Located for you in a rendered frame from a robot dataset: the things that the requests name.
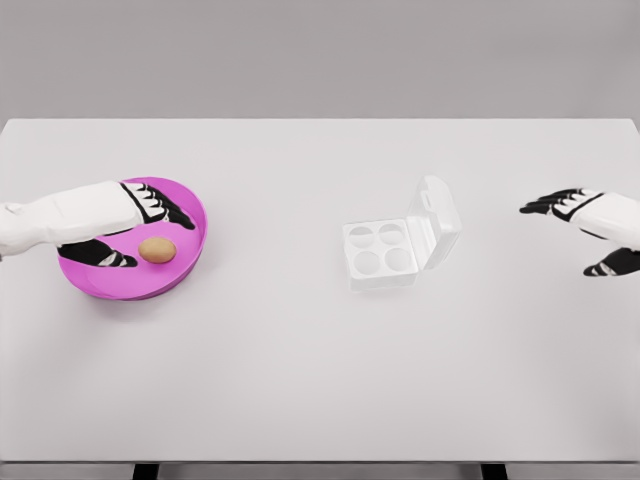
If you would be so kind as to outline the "clear plastic egg box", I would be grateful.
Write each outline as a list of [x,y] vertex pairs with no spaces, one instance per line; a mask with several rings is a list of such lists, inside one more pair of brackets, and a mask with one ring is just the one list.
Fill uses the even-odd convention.
[[461,232],[447,183],[437,176],[423,176],[405,216],[342,226],[350,289],[413,285],[421,272],[443,263]]

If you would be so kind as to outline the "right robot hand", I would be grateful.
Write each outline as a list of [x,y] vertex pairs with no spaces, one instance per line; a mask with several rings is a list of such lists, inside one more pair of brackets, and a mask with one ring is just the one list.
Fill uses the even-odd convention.
[[640,272],[640,200],[618,193],[569,188],[527,202],[521,214],[552,216],[617,249],[583,270],[586,277]]

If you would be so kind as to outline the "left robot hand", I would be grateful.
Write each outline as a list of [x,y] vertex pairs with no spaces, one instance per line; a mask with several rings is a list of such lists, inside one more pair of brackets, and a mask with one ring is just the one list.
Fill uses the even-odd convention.
[[172,223],[186,230],[195,224],[182,208],[148,183],[105,181],[56,193],[59,214],[48,227],[60,257],[101,268],[134,268],[136,258],[103,242],[142,225]]

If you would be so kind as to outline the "brown egg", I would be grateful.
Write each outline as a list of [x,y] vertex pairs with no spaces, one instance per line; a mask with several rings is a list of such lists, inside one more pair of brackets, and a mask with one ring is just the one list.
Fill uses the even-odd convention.
[[163,237],[150,237],[138,245],[138,253],[146,262],[165,264],[172,261],[177,254],[176,245]]

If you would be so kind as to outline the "pink round plate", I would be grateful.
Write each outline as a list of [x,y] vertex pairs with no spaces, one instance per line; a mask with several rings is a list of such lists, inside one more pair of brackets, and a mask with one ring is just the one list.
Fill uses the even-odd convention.
[[[97,267],[60,257],[58,261],[61,271],[70,283],[98,298],[139,300],[170,290],[194,268],[207,237],[206,209],[200,198],[188,187],[161,177],[138,177],[129,181],[145,183],[158,189],[181,208],[195,228],[188,230],[178,224],[157,222],[100,238],[109,247],[135,258],[135,267]],[[153,264],[140,257],[139,244],[152,237],[162,237],[171,241],[176,246],[176,256],[164,264]]]

